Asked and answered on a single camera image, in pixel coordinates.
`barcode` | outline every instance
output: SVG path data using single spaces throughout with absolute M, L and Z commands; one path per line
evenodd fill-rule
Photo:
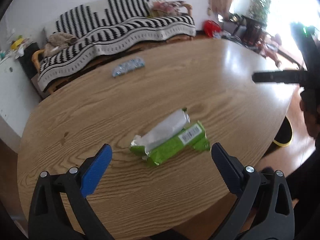
M 193 138 L 198 136 L 202 132 L 200 126 L 198 124 L 194 124 L 188 130 L 180 134 L 178 137 L 182 141 L 183 145 L 189 143 Z

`table top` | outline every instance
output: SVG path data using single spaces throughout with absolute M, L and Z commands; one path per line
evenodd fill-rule
M 145 59 L 145 68 L 111 76 L 116 65 L 136 56 Z M 254 84 L 252 73 L 264 70 L 276 67 L 231 41 L 205 39 L 139 52 L 67 84 L 39 104 L 23 132 L 18 188 L 26 217 L 41 171 L 65 173 L 104 143 L 113 158 L 87 199 L 115 239 L 156 234 L 206 210 L 228 192 L 210 152 L 185 149 L 150 168 L 129 151 L 130 142 L 186 107 L 211 144 L 220 142 L 243 165 L 255 165 L 279 130 L 294 89 Z

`couch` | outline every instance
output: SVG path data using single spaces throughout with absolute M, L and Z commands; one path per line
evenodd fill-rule
M 142 41 L 167 41 L 183 34 L 192 39 L 196 28 L 191 5 L 188 13 L 176 17 L 150 16 L 147 3 L 154 0 L 97 0 L 79 5 L 46 24 L 47 38 L 56 32 L 78 37 L 76 44 L 53 57 L 39 60 L 44 51 L 37 51 L 32 60 L 39 73 L 42 91 L 57 79 L 69 77 L 101 55 L 116 55 Z

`silver bolt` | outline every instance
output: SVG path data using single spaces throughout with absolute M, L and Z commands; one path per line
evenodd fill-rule
M 69 172 L 70 172 L 71 174 L 75 174 L 75 173 L 78 172 L 78 168 L 77 168 L 77 167 L 72 167 L 72 168 L 69 170 Z
M 254 168 L 251 166 L 246 166 L 245 170 L 250 173 L 254 172 Z
M 40 177 L 41 177 L 41 178 L 44 178 L 44 177 L 46 177 L 47 175 L 48 175 L 48 173 L 47 173 L 46 171 L 43 171 L 43 172 L 40 173 Z
M 279 177 L 282 177 L 282 176 L 283 176 L 283 172 L 282 172 L 282 171 L 276 171 L 276 174 L 277 174 Z

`red plastic bag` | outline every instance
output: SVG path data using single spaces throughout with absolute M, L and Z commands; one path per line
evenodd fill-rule
M 207 34 L 207 36 L 209 36 L 210 38 L 213 37 L 213 34 L 215 32 L 221 32 L 221 28 L 219 26 L 219 24 L 217 24 L 214 21 L 205 21 L 204 22 L 204 26 L 203 26 L 204 32 L 205 34 Z

